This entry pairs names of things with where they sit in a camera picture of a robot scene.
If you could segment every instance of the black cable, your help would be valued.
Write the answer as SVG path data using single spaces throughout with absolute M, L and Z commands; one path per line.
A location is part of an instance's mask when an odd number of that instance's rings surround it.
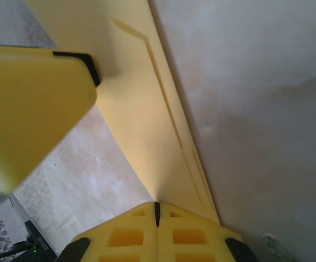
M 32 245 L 21 245 L 21 246 L 16 246 L 13 250 L 7 251 L 5 253 L 0 254 L 0 259 L 9 257 L 11 255 L 21 253 L 23 251 L 26 251 L 31 248 Z

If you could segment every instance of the yellow foam piece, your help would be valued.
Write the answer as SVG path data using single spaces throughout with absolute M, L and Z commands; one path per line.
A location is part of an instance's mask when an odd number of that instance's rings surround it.
M 96 105 L 156 201 L 218 222 L 146 0 L 25 0 L 58 47 L 90 53 Z
M 240 235 L 171 204 L 159 210 L 159 226 L 147 202 L 76 236 L 90 240 L 81 262 L 235 262 L 225 240 Z
M 0 192 L 10 195 L 96 101 L 84 62 L 0 46 Z

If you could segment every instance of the white wall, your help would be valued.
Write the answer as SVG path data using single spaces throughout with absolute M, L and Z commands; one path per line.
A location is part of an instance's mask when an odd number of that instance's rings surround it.
M 151 6 L 224 225 L 316 261 L 316 1 Z

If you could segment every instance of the patterned rug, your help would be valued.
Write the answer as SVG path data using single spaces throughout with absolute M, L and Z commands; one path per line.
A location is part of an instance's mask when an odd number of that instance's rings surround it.
M 14 243 L 25 241 L 26 235 L 24 223 L 15 213 L 10 200 L 7 199 L 0 206 L 0 253 L 10 250 Z M 13 257 L 1 259 L 0 262 L 8 262 Z

